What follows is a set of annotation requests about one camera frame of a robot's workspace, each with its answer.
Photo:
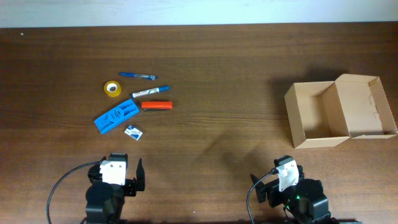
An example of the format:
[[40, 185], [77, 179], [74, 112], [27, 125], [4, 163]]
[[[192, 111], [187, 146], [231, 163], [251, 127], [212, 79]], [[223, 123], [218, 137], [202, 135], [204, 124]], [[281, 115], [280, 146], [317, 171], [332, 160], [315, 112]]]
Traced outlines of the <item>white blue staples box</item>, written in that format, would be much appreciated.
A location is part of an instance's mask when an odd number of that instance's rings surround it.
[[139, 129], [137, 129], [136, 127], [134, 127], [132, 125], [129, 125], [125, 129], [124, 133], [127, 134], [129, 137], [133, 138], [136, 141], [138, 141], [143, 135], [142, 131], [140, 131]]

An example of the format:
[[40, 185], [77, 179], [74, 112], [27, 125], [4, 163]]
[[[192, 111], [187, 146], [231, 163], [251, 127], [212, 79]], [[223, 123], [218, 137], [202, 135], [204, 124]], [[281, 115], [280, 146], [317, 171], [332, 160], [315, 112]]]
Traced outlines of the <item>blue plastic tray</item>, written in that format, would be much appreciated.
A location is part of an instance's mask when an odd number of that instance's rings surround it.
[[98, 131], [106, 134], [140, 112], [133, 100], [126, 100], [94, 120]]

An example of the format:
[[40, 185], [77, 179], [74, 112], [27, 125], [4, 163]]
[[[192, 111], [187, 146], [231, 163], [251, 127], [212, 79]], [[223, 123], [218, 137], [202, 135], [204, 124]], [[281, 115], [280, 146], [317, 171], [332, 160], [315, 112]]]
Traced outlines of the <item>yellow tape roll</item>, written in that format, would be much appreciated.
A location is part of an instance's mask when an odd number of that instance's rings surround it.
[[119, 96], [122, 92], [120, 84], [113, 80], [106, 82], [103, 90], [107, 96], [112, 98]]

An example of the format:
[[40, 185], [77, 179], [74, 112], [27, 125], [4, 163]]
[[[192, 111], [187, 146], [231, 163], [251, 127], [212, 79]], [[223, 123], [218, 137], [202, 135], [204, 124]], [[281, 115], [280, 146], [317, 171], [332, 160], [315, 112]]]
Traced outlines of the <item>blue whiteboard marker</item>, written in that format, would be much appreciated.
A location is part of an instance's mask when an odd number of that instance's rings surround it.
[[168, 86], [168, 85], [159, 86], [156, 88], [151, 88], [151, 89], [147, 89], [147, 90], [134, 92], [131, 94], [131, 98], [138, 98], [138, 97], [147, 96], [147, 95], [151, 95], [154, 93], [160, 93], [160, 92], [169, 91], [169, 90], [170, 90], [170, 86]]

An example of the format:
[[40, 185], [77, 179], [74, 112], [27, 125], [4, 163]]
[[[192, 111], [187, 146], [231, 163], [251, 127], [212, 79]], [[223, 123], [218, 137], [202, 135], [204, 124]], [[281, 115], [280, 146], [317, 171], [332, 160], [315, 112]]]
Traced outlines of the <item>cardboard box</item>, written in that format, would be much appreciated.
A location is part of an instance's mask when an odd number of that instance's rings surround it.
[[296, 149], [397, 135], [379, 77], [342, 74], [335, 81], [293, 83], [284, 100]]

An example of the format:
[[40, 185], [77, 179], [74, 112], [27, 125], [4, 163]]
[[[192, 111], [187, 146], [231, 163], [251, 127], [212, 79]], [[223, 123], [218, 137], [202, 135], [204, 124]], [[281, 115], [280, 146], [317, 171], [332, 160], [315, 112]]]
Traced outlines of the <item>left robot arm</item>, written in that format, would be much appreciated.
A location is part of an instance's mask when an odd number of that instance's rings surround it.
[[121, 218], [126, 197], [135, 197], [145, 191], [146, 180], [142, 160], [139, 159], [136, 176], [126, 178], [128, 155], [112, 153], [96, 162], [89, 171], [91, 186], [85, 194], [86, 222], [95, 224], [123, 224]]

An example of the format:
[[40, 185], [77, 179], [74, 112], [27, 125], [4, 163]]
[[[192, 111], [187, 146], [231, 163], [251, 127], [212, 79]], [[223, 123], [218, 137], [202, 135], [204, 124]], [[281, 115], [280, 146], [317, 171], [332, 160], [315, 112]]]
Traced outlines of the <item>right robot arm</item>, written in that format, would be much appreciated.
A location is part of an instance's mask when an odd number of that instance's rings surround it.
[[276, 173], [272, 169], [265, 176], [258, 178], [251, 174], [252, 187], [250, 188], [246, 205], [249, 206], [251, 192], [256, 191], [259, 203], [268, 202], [274, 208], [283, 206], [284, 213], [291, 213], [292, 218], [286, 217], [284, 223], [303, 223], [303, 224], [359, 224], [355, 219], [337, 219], [332, 217], [329, 211], [328, 198], [323, 192], [320, 180], [306, 179], [303, 167], [298, 166], [298, 183], [279, 190], [279, 180], [273, 180], [267, 184], [262, 181]]

